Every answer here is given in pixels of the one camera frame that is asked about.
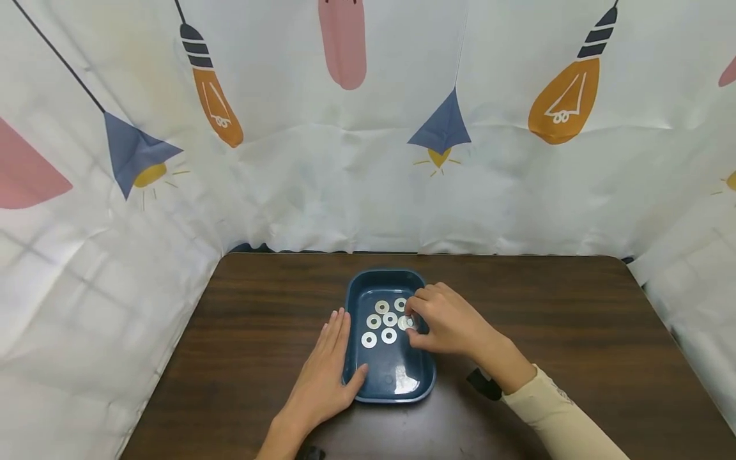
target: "white washer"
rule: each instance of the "white washer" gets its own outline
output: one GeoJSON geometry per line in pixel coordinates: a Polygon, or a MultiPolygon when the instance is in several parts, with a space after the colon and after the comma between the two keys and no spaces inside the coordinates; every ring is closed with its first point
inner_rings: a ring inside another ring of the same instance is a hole
{"type": "Polygon", "coordinates": [[[373,332],[368,331],[361,337],[361,343],[366,348],[373,348],[378,343],[378,339],[373,332]]]}
{"type": "Polygon", "coordinates": [[[417,322],[414,321],[414,318],[411,316],[399,316],[398,320],[399,329],[401,330],[407,330],[409,328],[416,330],[417,329],[417,322]]]}
{"type": "Polygon", "coordinates": [[[389,312],[389,303],[385,300],[379,300],[375,303],[375,312],[378,314],[386,314],[389,312]]]}
{"type": "Polygon", "coordinates": [[[398,316],[396,316],[396,313],[393,311],[383,315],[383,323],[390,328],[393,328],[396,325],[397,320],[398,316]]]}
{"type": "Polygon", "coordinates": [[[396,311],[404,311],[404,308],[406,308],[406,299],[399,297],[394,300],[394,308],[396,308],[396,311]]]}
{"type": "Polygon", "coordinates": [[[368,315],[368,319],[366,319],[366,324],[371,329],[378,329],[381,326],[381,317],[377,314],[368,315]]]}
{"type": "Polygon", "coordinates": [[[386,328],[381,331],[381,340],[384,344],[392,344],[396,341],[396,331],[391,328],[386,328]]]}
{"type": "Polygon", "coordinates": [[[399,326],[399,329],[406,330],[406,328],[408,327],[406,325],[406,316],[404,315],[399,316],[398,326],[399,326]]]}

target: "hand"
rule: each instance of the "hand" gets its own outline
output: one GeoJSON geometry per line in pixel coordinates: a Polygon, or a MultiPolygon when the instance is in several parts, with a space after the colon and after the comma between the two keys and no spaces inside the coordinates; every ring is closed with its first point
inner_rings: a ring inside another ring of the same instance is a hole
{"type": "Polygon", "coordinates": [[[429,334],[407,328],[412,347],[465,355],[491,375],[506,394],[515,393],[537,375],[537,369],[511,340],[448,285],[428,284],[417,289],[406,301],[404,314],[414,312],[427,322],[429,334]]]}
{"type": "Polygon", "coordinates": [[[350,314],[333,311],[322,326],[314,350],[302,367],[281,412],[274,418],[257,459],[292,459],[304,438],[345,410],[355,399],[368,374],[360,366],[347,385],[342,384],[345,350],[350,336],[350,314]]]}
{"type": "Polygon", "coordinates": [[[405,315],[417,312],[429,325],[429,334],[407,328],[412,347],[433,353],[457,353],[475,358],[483,344],[503,336],[460,294],[444,283],[417,289],[406,301],[405,315]]]}

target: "beige sleeve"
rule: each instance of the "beige sleeve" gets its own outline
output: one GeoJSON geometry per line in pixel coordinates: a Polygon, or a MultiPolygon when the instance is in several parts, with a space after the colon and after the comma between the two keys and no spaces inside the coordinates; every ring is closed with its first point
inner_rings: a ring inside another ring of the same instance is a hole
{"type": "Polygon", "coordinates": [[[501,399],[537,432],[554,460],[629,458],[538,367],[531,382],[501,399]]]}

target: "light bulb print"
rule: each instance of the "light bulb print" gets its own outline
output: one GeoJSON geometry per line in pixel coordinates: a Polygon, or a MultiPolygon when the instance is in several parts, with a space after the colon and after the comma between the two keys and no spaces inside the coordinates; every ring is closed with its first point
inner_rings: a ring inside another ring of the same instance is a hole
{"type": "Polygon", "coordinates": [[[0,208],[31,208],[70,190],[71,183],[0,118],[0,208]]]}
{"type": "Polygon", "coordinates": [[[539,94],[529,110],[529,130],[548,144],[563,144],[585,126],[598,93],[601,55],[618,16],[618,0],[593,27],[578,57],[539,94]]]}
{"type": "Polygon", "coordinates": [[[332,80],[354,90],[366,78],[366,24],[363,0],[317,0],[325,61],[332,80]]]}
{"type": "MultiPolygon", "coordinates": [[[[721,179],[721,182],[726,186],[726,188],[730,191],[736,191],[736,171],[732,172],[730,176],[728,176],[726,179],[721,179]]],[[[716,192],[711,193],[712,195],[720,195],[725,190],[719,190],[716,192]]]]}
{"type": "Polygon", "coordinates": [[[723,87],[733,82],[736,82],[736,57],[721,74],[721,78],[718,79],[718,86],[723,87]]]}
{"type": "MultiPolygon", "coordinates": [[[[13,3],[102,113],[105,119],[107,147],[110,152],[113,176],[123,197],[128,200],[134,187],[142,188],[145,193],[145,188],[149,188],[166,174],[165,162],[180,154],[182,150],[138,129],[128,121],[122,120],[105,110],[99,99],[94,96],[90,88],[82,81],[53,43],[41,32],[38,25],[18,3],[18,0],[13,0],[13,3]]],[[[57,187],[63,188],[63,184],[58,183],[57,187]]]]}
{"type": "Polygon", "coordinates": [[[174,0],[182,20],[179,34],[194,74],[199,103],[207,120],[217,135],[232,148],[243,142],[243,130],[233,109],[224,96],[220,81],[215,74],[210,50],[197,29],[186,23],[179,0],[174,0]]]}
{"type": "Polygon", "coordinates": [[[460,114],[457,89],[453,88],[450,95],[439,105],[437,110],[432,113],[411,139],[409,139],[408,144],[418,145],[427,149],[429,160],[417,161],[414,164],[433,163],[436,169],[430,174],[430,177],[432,177],[438,171],[443,176],[445,175],[445,170],[442,168],[445,161],[449,160],[451,163],[460,164],[459,161],[450,158],[450,153],[454,146],[469,142],[470,135],[467,133],[462,114],[460,114]]]}

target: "brown table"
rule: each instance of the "brown table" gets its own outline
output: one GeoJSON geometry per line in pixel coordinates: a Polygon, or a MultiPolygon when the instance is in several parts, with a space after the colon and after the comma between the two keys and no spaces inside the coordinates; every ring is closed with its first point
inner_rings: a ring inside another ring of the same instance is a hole
{"type": "MultiPolygon", "coordinates": [[[[222,259],[123,460],[252,459],[354,274],[445,281],[632,459],[736,459],[736,438],[620,261],[604,257],[231,254],[222,259]]],[[[436,356],[429,397],[359,403],[307,442],[337,459],[545,459],[536,435],[436,356]]]]}

